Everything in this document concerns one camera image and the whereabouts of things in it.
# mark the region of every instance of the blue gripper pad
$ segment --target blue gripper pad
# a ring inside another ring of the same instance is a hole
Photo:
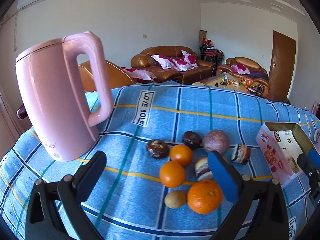
[[[240,185],[232,176],[232,174],[230,174],[227,170],[229,169],[228,165],[229,164],[227,164],[224,159],[222,159],[220,154],[215,152],[211,152],[208,154],[208,166],[213,173],[214,179],[219,184],[226,200],[232,202],[233,204],[236,204],[239,199]]]
[[[317,169],[320,169],[320,155],[314,149],[311,149],[308,154],[308,158],[313,161],[317,166]]]

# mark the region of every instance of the wooden door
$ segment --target wooden door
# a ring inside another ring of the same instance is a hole
[[[296,57],[296,41],[273,31],[273,49],[269,71],[270,100],[287,98]]]

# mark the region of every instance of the kettle lid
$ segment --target kettle lid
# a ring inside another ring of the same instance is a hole
[[[53,39],[53,40],[49,40],[49,41],[45,41],[45,42],[41,42],[37,45],[34,45],[28,49],[26,49],[25,51],[21,52],[16,59],[16,63],[21,60],[22,58],[24,58],[25,56],[29,55],[32,52],[35,52],[37,50],[43,49],[45,47],[48,46],[52,46],[55,44],[59,44],[59,43],[63,43],[64,38],[58,38],[58,39]]]

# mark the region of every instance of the screw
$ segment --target screw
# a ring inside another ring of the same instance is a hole
[[[71,179],[72,179],[72,175],[70,175],[70,174],[63,177],[63,180],[66,182],[70,181]]]
[[[279,184],[279,180],[277,180],[277,179],[272,179],[272,183],[275,184],[275,185],[278,185],[278,184]]]
[[[35,181],[35,184],[36,184],[36,185],[40,185],[41,182],[42,182],[42,179],[37,179],[37,180]]]
[[[243,174],[243,175],[242,175],[242,179],[243,179],[244,181],[249,181],[251,178],[250,178],[250,176],[249,176],[248,174]]]

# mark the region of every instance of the pink electric kettle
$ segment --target pink electric kettle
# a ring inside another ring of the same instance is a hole
[[[101,107],[90,113],[76,57],[89,56]],[[30,121],[49,155],[74,160],[98,138],[96,125],[113,109],[101,40],[91,32],[46,41],[16,59],[22,100]]]

